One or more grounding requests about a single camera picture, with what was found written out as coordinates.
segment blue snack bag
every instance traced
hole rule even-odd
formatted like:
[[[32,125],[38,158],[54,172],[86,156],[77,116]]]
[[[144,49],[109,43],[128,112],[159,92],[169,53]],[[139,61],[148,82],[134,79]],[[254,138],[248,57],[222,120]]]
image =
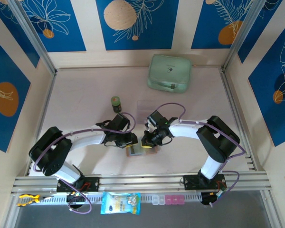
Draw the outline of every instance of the blue snack bag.
[[[100,214],[115,214],[130,212],[139,215],[141,207],[140,193],[104,192]]]

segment green container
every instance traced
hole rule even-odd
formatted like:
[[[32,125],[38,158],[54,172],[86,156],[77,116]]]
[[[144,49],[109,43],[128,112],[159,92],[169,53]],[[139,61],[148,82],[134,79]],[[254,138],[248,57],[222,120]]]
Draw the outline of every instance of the green container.
[[[154,55],[149,68],[148,87],[184,93],[189,85],[191,68],[189,59]]]

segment white table surface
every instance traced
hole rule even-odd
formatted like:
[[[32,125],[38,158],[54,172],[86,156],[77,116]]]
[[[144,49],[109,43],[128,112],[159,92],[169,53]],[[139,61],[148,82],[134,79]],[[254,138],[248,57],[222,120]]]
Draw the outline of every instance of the white table surface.
[[[144,109],[152,112],[163,103],[178,102],[187,109],[183,119],[202,120],[217,115],[238,133],[217,68],[193,68],[190,86],[183,94],[150,89],[147,76],[147,67],[58,71],[41,134],[51,126],[67,133],[113,119],[116,114],[110,99],[114,95],[120,97],[123,111],[140,116],[140,121],[148,111],[138,112],[138,104],[147,104]],[[170,119],[178,117],[182,108],[168,105],[160,112]],[[143,131],[144,125],[138,124],[133,132],[140,137]],[[157,154],[127,157],[125,149],[91,145],[70,152],[66,161],[85,175],[165,174],[198,172],[207,155],[199,140],[178,137]],[[225,170],[248,171],[245,157],[232,159]],[[30,176],[37,175],[42,173],[30,172]]]

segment snack bag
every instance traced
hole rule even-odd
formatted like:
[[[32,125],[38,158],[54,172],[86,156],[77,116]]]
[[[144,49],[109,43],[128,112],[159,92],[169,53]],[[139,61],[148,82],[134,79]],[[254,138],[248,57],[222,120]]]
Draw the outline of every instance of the snack bag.
[[[114,193],[104,192],[100,214],[115,214],[130,212],[135,215],[140,213],[140,193]]]

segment small green can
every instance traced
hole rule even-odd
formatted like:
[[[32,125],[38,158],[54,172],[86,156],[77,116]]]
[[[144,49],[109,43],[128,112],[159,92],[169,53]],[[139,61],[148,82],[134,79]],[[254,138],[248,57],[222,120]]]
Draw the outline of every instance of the small green can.
[[[120,113],[122,111],[122,106],[120,104],[120,99],[118,96],[113,96],[111,98],[111,103],[112,103],[114,112]]]

